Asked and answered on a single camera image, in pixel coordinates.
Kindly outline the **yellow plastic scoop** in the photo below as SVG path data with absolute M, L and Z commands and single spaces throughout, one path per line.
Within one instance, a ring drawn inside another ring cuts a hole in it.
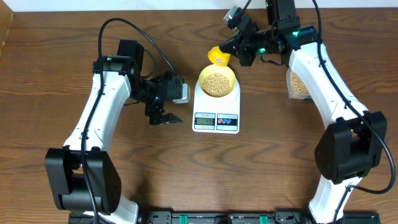
M 226 67 L 229 63 L 231 55 L 224 53 L 218 46 L 213 47 L 208 52 L 208 59 L 215 65 Z

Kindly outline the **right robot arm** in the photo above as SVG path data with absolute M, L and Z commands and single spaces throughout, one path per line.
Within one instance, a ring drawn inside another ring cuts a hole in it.
M 360 189 L 386 151 L 386 118 L 350 92 L 328 57 L 321 27 L 302 26 L 293 1 L 267 1 L 266 9 L 270 29 L 260 30 L 245 8 L 231 8 L 224 21 L 234 34 L 220 50 L 242 66 L 251 66 L 256 57 L 280 55 L 281 64 L 301 79 L 325 127 L 315 148 L 320 181 L 301 221 L 342 222 L 351 191 Z

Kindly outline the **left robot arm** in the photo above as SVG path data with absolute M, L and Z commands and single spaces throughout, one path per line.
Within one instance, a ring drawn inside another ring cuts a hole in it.
M 118 118 L 131 98 L 145 104 L 151 125 L 180 123 L 164 113 L 164 103 L 187 103 L 190 87 L 173 72 L 141 76 L 144 47 L 121 40 L 116 55 L 93 64 L 93 85 L 80 120 L 62 148 L 50 148 L 45 168 L 55 206 L 79 223 L 137 223 L 139 207 L 122 195 L 121 178 L 110 151 Z

